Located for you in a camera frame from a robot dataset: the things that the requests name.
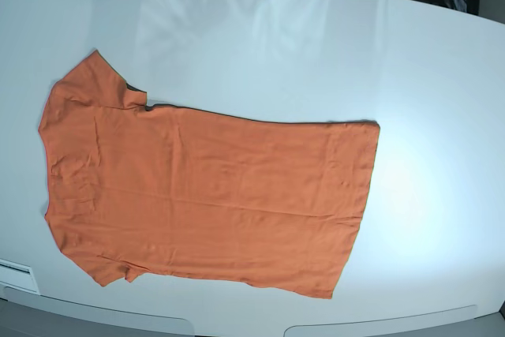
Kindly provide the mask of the orange T-shirt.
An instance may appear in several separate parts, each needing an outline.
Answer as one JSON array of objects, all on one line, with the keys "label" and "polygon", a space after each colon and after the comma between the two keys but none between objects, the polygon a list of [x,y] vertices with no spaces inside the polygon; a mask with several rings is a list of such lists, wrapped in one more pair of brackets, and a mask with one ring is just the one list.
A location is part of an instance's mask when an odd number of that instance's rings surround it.
[{"label": "orange T-shirt", "polygon": [[99,285],[173,275],[329,299],[380,126],[150,107],[94,51],[50,90],[39,135],[50,232]]}]

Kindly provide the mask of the white label plate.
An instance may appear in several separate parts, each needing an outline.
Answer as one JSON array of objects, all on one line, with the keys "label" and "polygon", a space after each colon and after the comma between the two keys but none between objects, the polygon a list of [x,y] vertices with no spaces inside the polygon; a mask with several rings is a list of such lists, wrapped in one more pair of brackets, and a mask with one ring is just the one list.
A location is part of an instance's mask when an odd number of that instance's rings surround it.
[{"label": "white label plate", "polygon": [[0,283],[5,287],[40,295],[32,269],[23,264],[1,260]]}]

